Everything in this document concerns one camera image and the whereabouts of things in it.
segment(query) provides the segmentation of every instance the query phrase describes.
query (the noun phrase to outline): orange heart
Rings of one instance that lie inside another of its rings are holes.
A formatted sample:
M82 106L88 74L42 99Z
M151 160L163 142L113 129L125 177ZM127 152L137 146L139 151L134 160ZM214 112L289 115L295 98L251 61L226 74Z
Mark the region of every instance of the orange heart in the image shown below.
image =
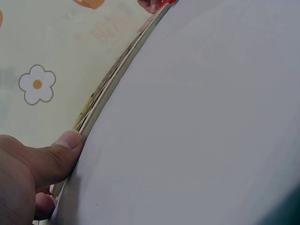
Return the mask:
M1 25L2 25L2 21L3 21L3 14L2 14L2 12L0 10L0 28L1 28Z

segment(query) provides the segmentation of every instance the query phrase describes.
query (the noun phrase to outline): book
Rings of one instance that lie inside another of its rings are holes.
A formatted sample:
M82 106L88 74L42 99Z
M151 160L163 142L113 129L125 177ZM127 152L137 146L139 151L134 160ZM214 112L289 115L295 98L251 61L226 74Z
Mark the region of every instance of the book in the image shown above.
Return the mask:
M171 3L152 15L136 0L3 1L0 134L31 147L86 138Z

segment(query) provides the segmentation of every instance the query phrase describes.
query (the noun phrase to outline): cream background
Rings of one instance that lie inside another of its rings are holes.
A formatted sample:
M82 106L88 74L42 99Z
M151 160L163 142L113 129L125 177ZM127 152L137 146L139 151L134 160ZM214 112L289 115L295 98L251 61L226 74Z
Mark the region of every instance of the cream background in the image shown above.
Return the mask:
M35 147L51 144L72 128L92 92L150 16L136 0L106 0L97 10L72 0L5 0L0 10L0 68L13 67L17 78L14 87L0 86L1 99L9 102L0 132ZM123 22L117 24L119 35L102 44L91 30L96 23L108 24L105 15ZM56 83L49 103L30 106L18 79L36 64L54 72Z

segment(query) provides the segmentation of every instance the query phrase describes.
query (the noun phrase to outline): printed pattern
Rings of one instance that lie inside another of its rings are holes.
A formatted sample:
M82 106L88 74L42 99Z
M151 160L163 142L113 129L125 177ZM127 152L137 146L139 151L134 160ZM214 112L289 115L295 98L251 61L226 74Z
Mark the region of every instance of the printed pattern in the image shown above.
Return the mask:
M97 9L103 5L105 0L73 0L73 1L76 2L78 5L87 8Z
M53 98L52 86L56 82L52 71L45 71L41 65L34 65L28 74L23 74L19 80L19 87L24 91L27 104L35 105L40 100L50 102Z

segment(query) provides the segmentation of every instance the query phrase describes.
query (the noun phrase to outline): fingertip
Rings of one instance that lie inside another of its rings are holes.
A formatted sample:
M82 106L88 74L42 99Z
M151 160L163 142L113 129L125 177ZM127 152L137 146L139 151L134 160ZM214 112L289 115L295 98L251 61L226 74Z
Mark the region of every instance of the fingertip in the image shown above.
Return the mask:
M55 209L54 200L50 195L45 195L44 193L36 194L36 210L34 219L44 220L51 217Z
M79 132L70 130L63 133L55 144L68 149L75 149L82 145L82 136Z

